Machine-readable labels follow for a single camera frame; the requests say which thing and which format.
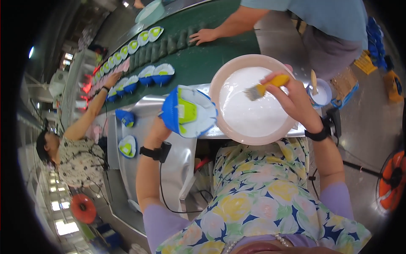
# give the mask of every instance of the white liquid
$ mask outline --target white liquid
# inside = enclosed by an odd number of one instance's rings
[[[252,102],[244,93],[269,73],[271,71],[263,67],[240,69],[226,79],[220,90],[220,111],[224,120],[244,136],[268,136],[287,119],[286,112],[272,94],[265,92],[264,97]]]
[[[141,14],[140,20],[145,19],[148,17],[159,5],[159,2],[152,4],[151,6],[146,6],[145,11]]]
[[[312,92],[310,92],[311,97],[313,98],[313,100],[319,104],[319,105],[325,105],[327,103],[327,93],[326,90],[324,89],[324,87],[316,87],[316,90],[318,92],[318,94],[313,95]]]

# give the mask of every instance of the plastic crate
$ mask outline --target plastic crate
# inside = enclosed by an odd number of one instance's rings
[[[369,51],[362,51],[361,56],[354,61],[355,66],[360,68],[363,72],[369,75],[371,72],[376,70],[378,67],[372,64],[371,58],[369,57]]]

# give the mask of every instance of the light blue shirt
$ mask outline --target light blue shirt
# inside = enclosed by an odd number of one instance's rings
[[[241,0],[248,8],[289,10],[308,25],[348,41],[362,41],[368,49],[367,12],[362,0]]]

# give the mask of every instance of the hand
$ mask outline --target hand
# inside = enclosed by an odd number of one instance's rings
[[[284,86],[288,89],[289,95],[286,95],[279,87],[269,85],[266,90],[273,94],[281,104],[285,112],[293,119],[303,124],[310,133],[319,133],[323,129],[323,123],[319,114],[313,109],[309,95],[303,86],[303,83],[295,80],[287,71],[273,72],[261,80],[265,84],[275,76],[280,74],[289,75],[291,78]]]
[[[145,8],[145,6],[143,5],[143,3],[141,3],[141,0],[135,0],[134,2],[134,7],[137,9],[143,9]]]
[[[197,33],[189,36],[189,38],[193,38],[189,42],[197,41],[196,43],[197,46],[203,42],[214,41],[215,39],[218,38],[218,36],[216,35],[215,29],[201,29]]]
[[[120,77],[121,77],[121,72],[117,72],[117,73],[112,74],[108,78],[108,80],[106,81],[104,86],[107,87],[108,89],[112,88],[114,85],[116,85],[116,83],[120,79]]]
[[[161,147],[162,142],[164,142],[171,133],[172,131],[165,126],[164,121],[159,117],[155,117],[151,131],[145,139],[144,147],[151,150]]]

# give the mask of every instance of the floor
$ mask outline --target floor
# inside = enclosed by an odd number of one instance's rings
[[[367,3],[365,5],[368,14],[374,16],[380,23],[379,17]],[[96,42],[107,47],[114,45],[117,38],[134,25],[135,17],[134,10],[119,6],[107,18],[96,37]],[[381,27],[387,35],[385,28],[382,25]],[[384,44],[387,54],[390,54],[394,60],[395,72],[401,77],[401,83],[405,84],[405,71],[390,38],[385,37]],[[342,127],[342,136],[339,141],[340,153],[343,160],[379,172],[387,156],[397,147],[402,127],[403,103],[388,102],[382,80],[383,73],[380,70],[367,76],[358,67],[351,66],[351,68],[358,78],[359,89],[348,104],[340,110]],[[315,169],[314,160],[311,160],[310,175]],[[347,166],[345,166],[345,172],[355,219],[372,233],[377,232],[388,218],[388,215],[382,213],[376,206],[377,178]],[[315,186],[318,186],[318,174],[316,173],[315,176]],[[308,181],[308,188],[314,193],[310,181]],[[123,235],[127,247],[131,243],[138,243],[149,251],[146,239],[116,220],[107,206],[98,212],[103,220],[111,223]]]

